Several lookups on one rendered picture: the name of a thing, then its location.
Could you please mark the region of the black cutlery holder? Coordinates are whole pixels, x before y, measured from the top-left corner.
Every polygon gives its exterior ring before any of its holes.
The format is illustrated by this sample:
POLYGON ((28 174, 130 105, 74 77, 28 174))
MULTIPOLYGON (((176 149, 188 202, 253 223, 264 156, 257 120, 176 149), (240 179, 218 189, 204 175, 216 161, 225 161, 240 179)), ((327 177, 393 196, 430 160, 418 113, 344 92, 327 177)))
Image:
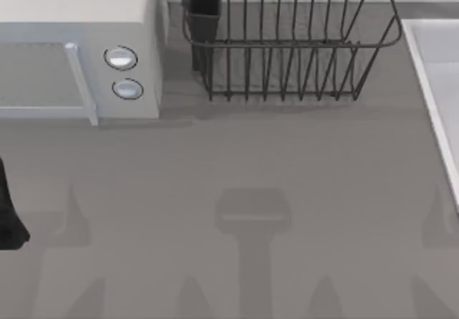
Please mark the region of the black cutlery holder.
POLYGON ((222 0, 182 0, 185 22, 189 28, 193 71, 206 69, 206 56, 217 39, 222 0))

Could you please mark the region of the white sink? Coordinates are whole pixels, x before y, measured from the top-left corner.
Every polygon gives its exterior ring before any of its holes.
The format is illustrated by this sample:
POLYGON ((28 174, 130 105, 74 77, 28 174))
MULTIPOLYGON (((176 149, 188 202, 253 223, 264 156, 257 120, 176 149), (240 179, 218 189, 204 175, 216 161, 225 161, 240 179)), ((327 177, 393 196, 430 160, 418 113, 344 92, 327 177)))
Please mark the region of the white sink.
POLYGON ((459 19, 402 27, 459 214, 459 19))

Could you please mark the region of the microwave oven door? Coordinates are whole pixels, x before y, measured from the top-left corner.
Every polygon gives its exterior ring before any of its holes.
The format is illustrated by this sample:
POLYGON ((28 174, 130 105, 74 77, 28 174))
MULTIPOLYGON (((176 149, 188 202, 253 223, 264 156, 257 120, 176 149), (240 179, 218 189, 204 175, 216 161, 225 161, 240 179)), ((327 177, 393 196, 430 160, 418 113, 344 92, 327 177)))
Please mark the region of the microwave oven door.
POLYGON ((86 119, 97 104, 74 42, 0 42, 1 119, 86 119))

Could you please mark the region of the small microwave knob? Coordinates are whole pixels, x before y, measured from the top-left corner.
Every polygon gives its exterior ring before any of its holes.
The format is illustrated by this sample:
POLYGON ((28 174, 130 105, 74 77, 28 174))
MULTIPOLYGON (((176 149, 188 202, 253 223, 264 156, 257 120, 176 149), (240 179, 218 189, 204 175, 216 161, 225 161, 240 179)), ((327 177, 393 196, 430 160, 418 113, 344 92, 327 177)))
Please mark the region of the small microwave knob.
POLYGON ((122 100, 137 100, 143 96, 143 85, 138 81, 126 78, 114 82, 111 86, 112 92, 122 100))

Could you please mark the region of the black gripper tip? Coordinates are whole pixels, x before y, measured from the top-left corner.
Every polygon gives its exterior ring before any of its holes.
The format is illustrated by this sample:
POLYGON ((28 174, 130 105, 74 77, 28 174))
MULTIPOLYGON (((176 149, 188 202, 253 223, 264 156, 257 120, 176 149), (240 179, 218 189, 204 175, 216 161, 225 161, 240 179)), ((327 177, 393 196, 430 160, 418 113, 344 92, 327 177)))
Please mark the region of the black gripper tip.
POLYGON ((13 205, 4 162, 0 158, 0 251, 19 250, 30 237, 13 205))

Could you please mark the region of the pale microwave oven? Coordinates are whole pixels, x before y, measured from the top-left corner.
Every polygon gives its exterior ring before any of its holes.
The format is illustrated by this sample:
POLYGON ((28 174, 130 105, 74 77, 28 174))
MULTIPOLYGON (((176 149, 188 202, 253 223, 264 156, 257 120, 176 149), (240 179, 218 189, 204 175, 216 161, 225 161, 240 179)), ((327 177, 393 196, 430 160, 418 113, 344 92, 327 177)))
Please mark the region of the pale microwave oven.
POLYGON ((0 0, 0 42, 79 46, 99 122, 159 117, 168 34, 167 0, 0 0), (104 51, 118 45, 137 54, 132 70, 105 63, 104 51), (122 100, 112 92, 112 84, 126 78, 143 85, 142 97, 122 100))

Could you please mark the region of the large microwave knob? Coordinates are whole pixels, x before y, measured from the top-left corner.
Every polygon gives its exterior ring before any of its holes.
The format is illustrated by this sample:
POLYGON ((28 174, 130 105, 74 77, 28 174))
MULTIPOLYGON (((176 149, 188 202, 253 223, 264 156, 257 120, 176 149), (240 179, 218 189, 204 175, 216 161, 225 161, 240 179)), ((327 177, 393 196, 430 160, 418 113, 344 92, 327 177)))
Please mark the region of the large microwave knob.
POLYGON ((137 54, 129 47, 118 45, 103 53, 105 63, 118 71, 132 70, 138 64, 137 54))

